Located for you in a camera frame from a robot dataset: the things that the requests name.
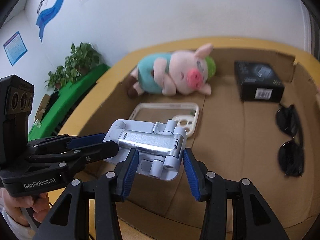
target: pig's ear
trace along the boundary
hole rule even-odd
[[[208,83],[203,84],[198,91],[204,95],[211,95],[211,87]]]
[[[209,56],[210,52],[213,50],[211,43],[202,45],[199,49],[196,50],[196,57],[204,59]]]

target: silver screw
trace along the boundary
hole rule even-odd
[[[212,171],[208,171],[207,172],[207,177],[208,178],[214,178],[215,176],[216,176],[216,174],[214,172],[212,172]]]
[[[248,179],[242,179],[241,182],[244,185],[249,185],[250,184],[250,180],[248,180]]]
[[[74,180],[71,182],[71,185],[72,185],[72,186],[78,186],[79,184],[80,184],[79,179],[74,179]]]
[[[113,171],[109,171],[109,172],[107,172],[106,177],[107,178],[113,178],[115,175],[116,174]]]

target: white sleeve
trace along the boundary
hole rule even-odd
[[[0,211],[5,221],[8,223],[10,229],[19,240],[32,240],[33,236],[35,235],[35,232],[31,228],[27,228],[18,224],[7,214],[7,212],[3,207],[3,200],[1,198],[1,194],[0,194]]]

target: black box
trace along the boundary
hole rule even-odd
[[[235,76],[241,100],[280,102],[284,85],[269,64],[235,61]]]

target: pig's head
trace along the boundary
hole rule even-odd
[[[211,87],[206,81],[216,71],[214,60],[209,57],[213,46],[206,44],[196,52],[188,50],[175,51],[170,60],[169,75],[176,85],[177,91],[188,95],[193,91],[210,95]]]

